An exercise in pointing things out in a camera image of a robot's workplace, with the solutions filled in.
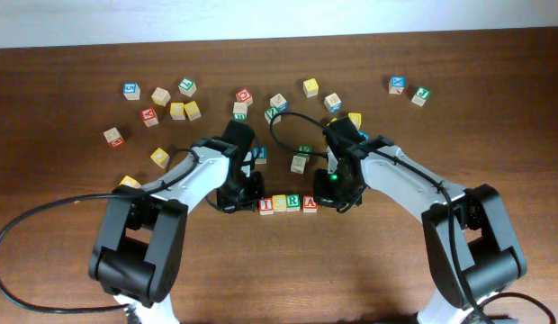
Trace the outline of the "red I block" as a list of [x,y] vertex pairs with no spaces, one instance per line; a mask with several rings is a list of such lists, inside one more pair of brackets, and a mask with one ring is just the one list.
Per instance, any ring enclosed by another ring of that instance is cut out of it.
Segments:
[[261,215],[270,215],[274,213],[273,200],[271,198],[263,198],[259,201],[259,213]]

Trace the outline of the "red A block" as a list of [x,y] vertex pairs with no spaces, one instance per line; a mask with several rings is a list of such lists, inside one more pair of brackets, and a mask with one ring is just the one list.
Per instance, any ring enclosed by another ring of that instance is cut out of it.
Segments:
[[315,213],[319,206],[315,203],[312,195],[304,195],[302,201],[302,209],[306,213]]

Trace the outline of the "yellow C block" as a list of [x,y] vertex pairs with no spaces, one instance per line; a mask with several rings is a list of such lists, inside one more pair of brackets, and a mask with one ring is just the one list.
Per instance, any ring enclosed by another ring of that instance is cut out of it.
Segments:
[[272,205],[275,212],[287,211],[287,199],[285,194],[276,194],[272,196]]

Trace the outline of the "green R block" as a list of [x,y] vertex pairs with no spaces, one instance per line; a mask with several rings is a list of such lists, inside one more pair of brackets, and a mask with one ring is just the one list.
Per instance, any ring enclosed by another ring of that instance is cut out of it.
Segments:
[[297,212],[302,207],[301,198],[298,194],[287,194],[286,202],[288,212]]

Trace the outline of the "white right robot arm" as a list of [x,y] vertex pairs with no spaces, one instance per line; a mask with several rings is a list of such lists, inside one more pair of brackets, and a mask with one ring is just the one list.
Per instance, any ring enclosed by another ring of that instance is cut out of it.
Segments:
[[314,176],[314,201],[347,212],[365,190],[386,194],[422,225],[436,289],[418,323],[465,323],[473,306],[502,294],[527,261],[497,190],[446,181],[390,139],[360,135],[349,118],[323,128],[328,166]]

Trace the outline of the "blue P block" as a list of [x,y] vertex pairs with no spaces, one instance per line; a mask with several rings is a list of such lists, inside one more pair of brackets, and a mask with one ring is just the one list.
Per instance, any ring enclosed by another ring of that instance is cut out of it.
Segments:
[[267,161],[267,152],[265,146],[256,147],[253,149],[253,156],[256,157],[258,165],[264,165]]

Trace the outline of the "wooden K block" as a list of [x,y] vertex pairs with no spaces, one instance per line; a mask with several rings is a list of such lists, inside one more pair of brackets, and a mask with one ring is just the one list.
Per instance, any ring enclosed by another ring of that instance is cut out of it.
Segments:
[[307,159],[305,157],[293,156],[290,170],[293,173],[303,174]]

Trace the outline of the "yellow block right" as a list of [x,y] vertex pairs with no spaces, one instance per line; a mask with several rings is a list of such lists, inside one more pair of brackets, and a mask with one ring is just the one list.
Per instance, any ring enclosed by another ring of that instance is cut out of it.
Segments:
[[362,125],[362,114],[359,112],[349,112],[347,117],[350,121],[355,125],[355,127],[359,130]]

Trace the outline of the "green Z block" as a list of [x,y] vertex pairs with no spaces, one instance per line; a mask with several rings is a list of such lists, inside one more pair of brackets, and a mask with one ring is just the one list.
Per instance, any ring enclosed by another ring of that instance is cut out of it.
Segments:
[[276,107],[271,107],[271,108],[265,110],[266,121],[269,124],[277,124],[281,120],[281,117],[277,117],[278,113],[279,113],[279,111]]

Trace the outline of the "wooden block blue L side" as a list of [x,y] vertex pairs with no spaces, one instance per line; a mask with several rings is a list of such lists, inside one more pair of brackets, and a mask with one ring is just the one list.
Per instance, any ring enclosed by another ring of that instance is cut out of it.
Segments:
[[281,113],[287,110],[288,102],[282,94],[276,94],[270,98],[270,106]]

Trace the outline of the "yellow M block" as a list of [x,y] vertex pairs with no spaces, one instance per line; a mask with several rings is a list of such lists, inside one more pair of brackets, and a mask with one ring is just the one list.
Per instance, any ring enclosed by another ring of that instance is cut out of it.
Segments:
[[310,98],[319,93],[319,84],[315,78],[306,79],[303,81],[303,92]]

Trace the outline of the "green J block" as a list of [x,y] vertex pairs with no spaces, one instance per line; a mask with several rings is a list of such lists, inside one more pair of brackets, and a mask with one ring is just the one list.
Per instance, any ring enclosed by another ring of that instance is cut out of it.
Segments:
[[414,95],[411,98],[411,101],[414,104],[422,107],[425,104],[425,102],[428,100],[430,95],[431,95],[431,92],[428,89],[426,89],[425,87],[420,86],[415,91]]

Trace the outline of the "plain wooden block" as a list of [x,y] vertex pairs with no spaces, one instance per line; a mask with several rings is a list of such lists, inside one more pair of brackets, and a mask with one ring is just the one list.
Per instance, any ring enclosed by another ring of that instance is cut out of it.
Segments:
[[171,99],[170,93],[166,89],[163,89],[161,87],[157,87],[151,96],[151,100],[155,104],[161,106],[166,106],[167,103],[170,101],[170,99]]

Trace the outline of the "wooden block red side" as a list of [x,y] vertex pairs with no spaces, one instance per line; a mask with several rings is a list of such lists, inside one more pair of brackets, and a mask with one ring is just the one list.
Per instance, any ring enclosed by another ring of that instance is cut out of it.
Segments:
[[120,145],[125,143],[122,135],[115,127],[106,130],[103,135],[111,148],[119,147]]

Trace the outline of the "blue top block far left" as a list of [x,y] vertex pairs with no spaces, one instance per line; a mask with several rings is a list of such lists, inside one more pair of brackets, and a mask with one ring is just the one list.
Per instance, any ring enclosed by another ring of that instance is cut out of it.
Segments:
[[124,83],[122,93],[129,101],[140,99],[140,87],[137,83]]

